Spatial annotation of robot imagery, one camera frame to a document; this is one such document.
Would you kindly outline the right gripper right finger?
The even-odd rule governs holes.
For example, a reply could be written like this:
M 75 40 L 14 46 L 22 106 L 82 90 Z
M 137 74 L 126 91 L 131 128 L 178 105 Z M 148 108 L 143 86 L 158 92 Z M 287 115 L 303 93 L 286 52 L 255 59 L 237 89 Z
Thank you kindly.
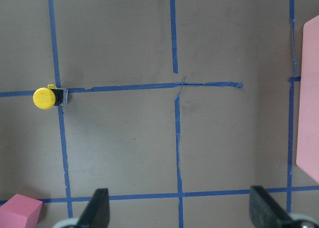
M 293 220 L 262 186 L 251 186 L 249 217 L 255 228 L 291 228 Z

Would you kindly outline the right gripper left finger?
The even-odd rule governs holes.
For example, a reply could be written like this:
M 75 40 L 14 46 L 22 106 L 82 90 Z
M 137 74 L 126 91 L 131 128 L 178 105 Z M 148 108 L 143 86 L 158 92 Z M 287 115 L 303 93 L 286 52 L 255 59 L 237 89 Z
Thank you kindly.
M 80 216 L 78 228 L 107 228 L 110 222 L 109 192 L 97 189 Z

